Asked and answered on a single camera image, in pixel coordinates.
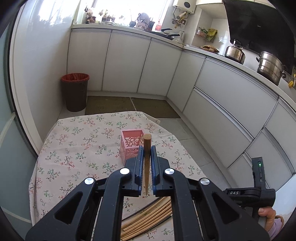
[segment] pink plastic basket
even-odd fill
[[[121,131],[120,156],[124,165],[127,159],[138,155],[139,146],[143,145],[143,135],[141,129]]]

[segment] trash can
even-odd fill
[[[88,74],[66,74],[61,78],[62,92],[66,99],[66,107],[71,112],[78,112],[86,107]]]

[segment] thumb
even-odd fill
[[[274,224],[276,211],[273,210],[272,207],[261,207],[258,210],[258,214],[261,217],[266,217],[266,224],[264,229],[268,232]]]

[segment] floor mat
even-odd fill
[[[89,96],[87,98],[85,115],[135,111],[129,97]]]
[[[137,111],[142,111],[154,118],[180,118],[165,100],[132,98]]]

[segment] floral tablecloth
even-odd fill
[[[152,135],[158,156],[192,179],[205,177],[198,165],[170,132],[143,112],[120,112],[60,119],[44,142],[30,184],[32,224],[38,222],[86,177],[102,179],[123,167],[119,154],[122,129],[143,129]],[[123,218],[152,202],[143,189],[139,198],[125,197]],[[173,219],[135,240],[174,240]]]

